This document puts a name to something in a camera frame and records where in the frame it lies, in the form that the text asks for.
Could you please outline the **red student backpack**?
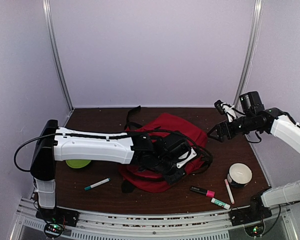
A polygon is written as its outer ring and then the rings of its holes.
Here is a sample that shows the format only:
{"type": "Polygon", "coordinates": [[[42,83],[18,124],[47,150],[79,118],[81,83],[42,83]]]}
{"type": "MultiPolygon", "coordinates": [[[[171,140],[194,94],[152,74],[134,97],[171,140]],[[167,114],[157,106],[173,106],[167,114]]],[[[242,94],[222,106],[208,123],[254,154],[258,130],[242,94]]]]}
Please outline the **red student backpack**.
{"type": "Polygon", "coordinates": [[[162,113],[146,125],[131,121],[131,116],[140,111],[140,106],[128,111],[124,129],[127,132],[147,133],[154,151],[143,151],[137,156],[136,163],[118,166],[118,171],[123,177],[121,184],[123,193],[132,193],[135,189],[149,193],[162,193],[170,189],[174,184],[169,185],[160,173],[156,173],[155,166],[161,162],[176,164],[178,158],[191,148],[195,150],[197,156],[182,167],[186,172],[184,177],[191,173],[202,173],[210,167],[213,156],[206,150],[208,142],[206,132],[170,113],[162,113]]]}

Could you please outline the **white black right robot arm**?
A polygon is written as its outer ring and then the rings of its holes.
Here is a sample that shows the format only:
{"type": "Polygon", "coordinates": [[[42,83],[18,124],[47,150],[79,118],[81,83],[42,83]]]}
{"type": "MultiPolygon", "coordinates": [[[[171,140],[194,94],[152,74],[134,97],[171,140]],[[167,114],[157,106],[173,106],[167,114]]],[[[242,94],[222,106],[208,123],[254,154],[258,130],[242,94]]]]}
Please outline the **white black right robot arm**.
{"type": "Polygon", "coordinates": [[[265,107],[256,91],[240,95],[238,103],[214,103],[225,119],[207,135],[221,143],[243,136],[251,146],[268,183],[246,210],[248,219],[256,221],[266,209],[300,204],[300,123],[287,111],[265,107]]]}

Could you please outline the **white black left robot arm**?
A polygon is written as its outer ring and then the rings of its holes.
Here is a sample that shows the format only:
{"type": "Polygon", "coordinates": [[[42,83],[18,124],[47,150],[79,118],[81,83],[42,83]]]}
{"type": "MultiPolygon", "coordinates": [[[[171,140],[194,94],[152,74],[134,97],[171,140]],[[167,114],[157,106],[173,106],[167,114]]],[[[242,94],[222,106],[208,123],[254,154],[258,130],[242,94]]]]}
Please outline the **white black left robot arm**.
{"type": "Polygon", "coordinates": [[[59,127],[57,120],[49,120],[37,140],[30,167],[43,215],[51,222],[62,218],[61,209],[56,207],[56,162],[89,160],[136,165],[162,174],[170,185],[176,183],[186,174],[186,164],[197,156],[194,146],[178,131],[165,130],[165,137],[154,133],[84,132],[59,127]]]}

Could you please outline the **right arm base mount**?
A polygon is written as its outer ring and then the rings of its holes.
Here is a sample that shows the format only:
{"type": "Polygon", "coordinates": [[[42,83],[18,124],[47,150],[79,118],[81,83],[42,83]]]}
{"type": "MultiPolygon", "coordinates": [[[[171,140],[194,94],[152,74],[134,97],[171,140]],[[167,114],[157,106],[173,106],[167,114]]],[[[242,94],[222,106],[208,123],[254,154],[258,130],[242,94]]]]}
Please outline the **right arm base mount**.
{"type": "Polygon", "coordinates": [[[265,207],[244,207],[232,208],[229,212],[229,218],[232,226],[246,225],[262,219],[270,218],[272,211],[265,207]]]}

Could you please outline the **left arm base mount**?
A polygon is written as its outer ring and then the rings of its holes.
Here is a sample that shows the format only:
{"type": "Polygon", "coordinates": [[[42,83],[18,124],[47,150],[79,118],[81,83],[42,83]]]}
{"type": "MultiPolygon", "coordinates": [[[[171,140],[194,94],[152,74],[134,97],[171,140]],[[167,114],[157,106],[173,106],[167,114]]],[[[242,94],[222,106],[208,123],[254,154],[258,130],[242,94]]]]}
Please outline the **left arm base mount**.
{"type": "Polygon", "coordinates": [[[76,227],[79,219],[79,212],[75,210],[56,207],[54,209],[40,208],[35,216],[38,219],[54,222],[60,225],[76,227]]]}

